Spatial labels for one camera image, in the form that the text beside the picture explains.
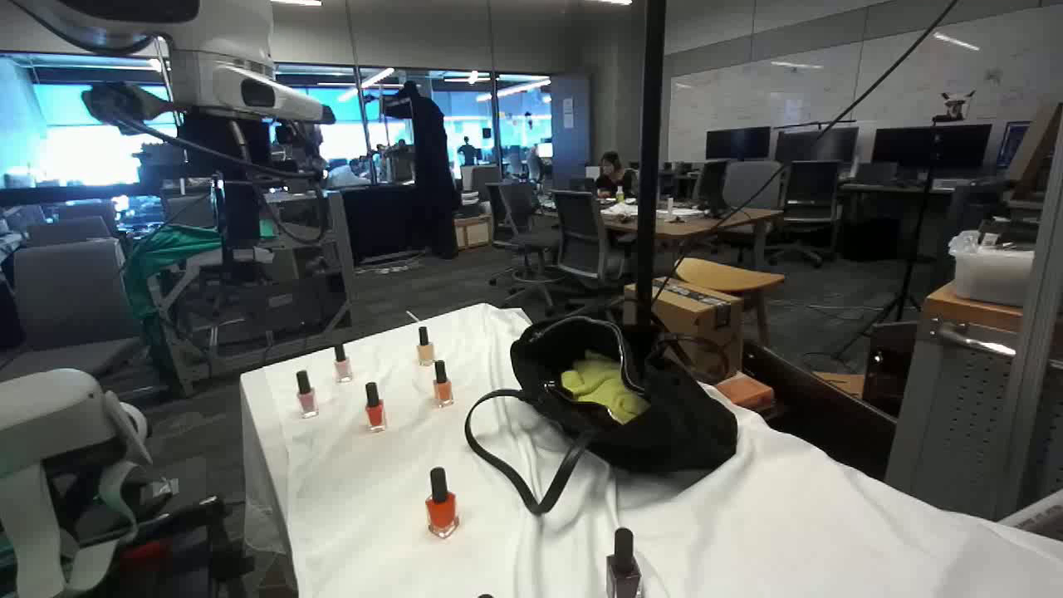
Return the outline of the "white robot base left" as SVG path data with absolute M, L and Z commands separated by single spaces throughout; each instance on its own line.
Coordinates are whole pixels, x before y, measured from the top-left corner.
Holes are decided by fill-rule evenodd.
M 152 463 L 146 416 L 82 367 L 47 367 L 0 382 L 0 526 L 13 549 L 18 598 L 92 590 L 123 540 L 138 530 L 123 495 Z M 61 459 L 116 448 L 90 495 L 121 520 L 121 534 L 80 545 L 61 526 L 51 478 Z

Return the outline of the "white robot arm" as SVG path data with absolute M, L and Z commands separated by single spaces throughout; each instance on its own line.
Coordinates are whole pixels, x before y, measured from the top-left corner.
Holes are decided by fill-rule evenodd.
M 165 44 L 176 107 L 286 122 L 331 109 L 277 78 L 271 0 L 9 0 L 68 46 L 133 55 Z

